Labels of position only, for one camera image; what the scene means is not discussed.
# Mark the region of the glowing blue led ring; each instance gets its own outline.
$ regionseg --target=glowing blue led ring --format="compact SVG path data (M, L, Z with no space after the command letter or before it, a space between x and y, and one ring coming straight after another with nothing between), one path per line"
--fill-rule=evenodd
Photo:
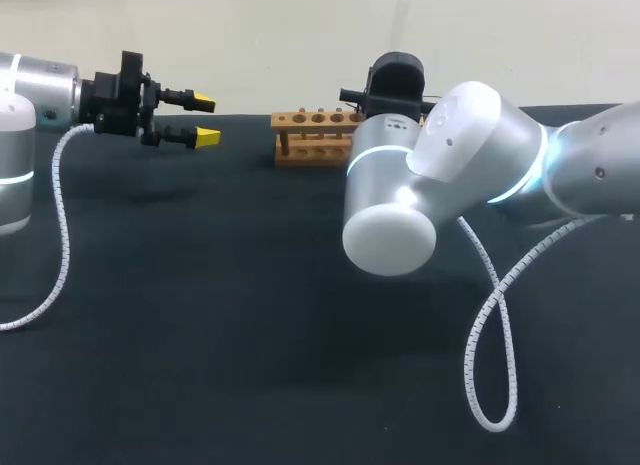
M365 150L364 152L362 152L360 155L358 155L356 158L354 158L351 161L351 163L349 164L349 168L347 168L347 176L349 175L349 172L351 172L351 169L353 168L353 166L356 163L358 163L360 160L362 160L367 155L371 155L371 154L377 153L377 152L405 152L405 153L411 153L412 150L410 148L402 147L400 145L380 145L379 147L370 148L369 150Z
M547 133L547 129L545 127L540 125L540 128L542 129L540 149L538 150L538 155L536 156L535 160L533 161L533 164L531 165L527 173L525 173L524 176L520 179L520 181L516 183L513 187L511 187L509 190L504 192L502 195L498 195L496 198L492 198L487 203L498 203L498 202L501 202L502 200L509 198L512 195L515 195L522 187L524 187L527 184L529 180L531 180L531 178L534 176L536 171L541 169L542 163L544 161L544 156L547 153L547 148L549 145L549 134Z

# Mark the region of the robot arm end effector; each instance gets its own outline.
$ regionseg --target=robot arm end effector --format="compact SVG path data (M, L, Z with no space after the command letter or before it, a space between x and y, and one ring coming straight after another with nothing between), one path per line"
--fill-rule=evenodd
M416 270L435 250L437 230L480 203L528 224L640 209L640 147L632 142L640 104L555 129L487 85L466 82L432 108L422 129L414 116L363 111L343 245L367 272Z
M153 114L161 101L207 113L214 112L216 103L193 90L162 90L143 73L142 58L122 52L119 73L96 72L94 80L81 80L74 65L0 53L0 79L33 103L39 130L62 132L74 124L91 123L97 133L136 136L141 130L145 145L158 146L161 140L192 149L216 145L217 130L156 130Z

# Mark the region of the black tablecloth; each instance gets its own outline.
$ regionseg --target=black tablecloth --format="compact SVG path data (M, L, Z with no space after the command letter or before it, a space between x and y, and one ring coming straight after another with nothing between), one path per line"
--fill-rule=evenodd
M0 463L635 463L636 223L576 232L509 292L520 406L493 435L462 379L490 284L455 224L419 272L367 275L341 248L343 170L275 169L267 117L165 120L217 126L224 144L82 136L63 156L70 275L47 314L0 335ZM2 320L58 273L56 140L39 136L31 223L0 239ZM467 218L501 273L545 233L488 207ZM494 419L497 319L477 361Z

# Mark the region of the robotic arm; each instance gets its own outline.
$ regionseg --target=robotic arm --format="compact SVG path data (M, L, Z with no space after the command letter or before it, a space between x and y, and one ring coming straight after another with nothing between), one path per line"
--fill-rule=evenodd
M200 127L156 129L153 114L163 101L212 113L215 102L193 90L162 90L142 71L142 55L123 52L117 74L97 72L80 80L74 65L0 53L0 235L29 221L35 154L34 129L64 132L92 124L96 133L140 135L195 149L216 145L220 132Z
M143 73L139 53L122 52L119 73L96 72L93 80L80 80L75 65L0 53L3 91L33 103L39 130L64 132L74 124L92 123L96 133L135 137L141 130L144 145L158 146L166 140L187 148L215 145L220 138L220 132L199 127L156 130L153 114L161 101L208 113L215 111L216 103L193 90L162 90Z
M380 74L381 61L398 66L407 58L382 57L367 91L350 97L360 99L365 121L347 170L343 245L359 268L388 276L416 270L431 257L438 229L483 202L525 224L640 210L640 103L553 128L487 85L467 82L433 107L421 129L415 113L368 113L376 79L388 82L389 103L402 89L393 82L406 80L406 73ZM426 110L418 89L413 100Z

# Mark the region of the coiled cable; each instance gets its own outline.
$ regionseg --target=coiled cable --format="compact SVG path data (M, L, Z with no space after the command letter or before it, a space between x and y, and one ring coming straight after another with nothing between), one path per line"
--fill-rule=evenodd
M471 240L471 243L480 255L480 258L482 259L482 262L484 263L484 266L489 273L491 283L494 287L493 292L484 302L482 308L480 308L480 312L473 322L473 326L471 327L471 331L469 332L469 338L467 339L467 346L464 353L463 367L464 386L467 394L467 401L469 402L469 407L471 408L471 413L485 430L489 432L503 432L504 430L506 430L513 422L518 407L518 379L516 375L516 362L513 351L513 339L511 336L509 313L507 311L507 304L504 300L504 294L507 292L511 284L515 282L518 276L522 272L524 272L525 269L529 265L531 265L531 263L551 245L556 243L561 238L566 237L574 230L582 227L583 225L586 225L593 220L596 220L597 218L600 217L578 218L561 226L560 228L549 234L547 237L545 237L543 240L541 240L524 257L522 257L522 259L513 266L513 268L505 275L502 280L498 279L498 275L495 271L493 263L491 262L491 259L489 258L489 254L487 253L486 249L482 245L482 242L480 242L480 239L475 234L473 229L469 226L464 218L460 217L458 219L458 223L465 231L465 233ZM490 421L482 411L482 407L480 407L480 402L478 401L478 396L476 394L476 386L473 376L478 340L480 339L480 334L482 333L484 324L486 323L489 314L494 309L496 304L499 305L500 317L502 319L502 331L504 335L504 345L507 355L507 380L509 383L509 401L507 404L507 410L502 420L497 423Z

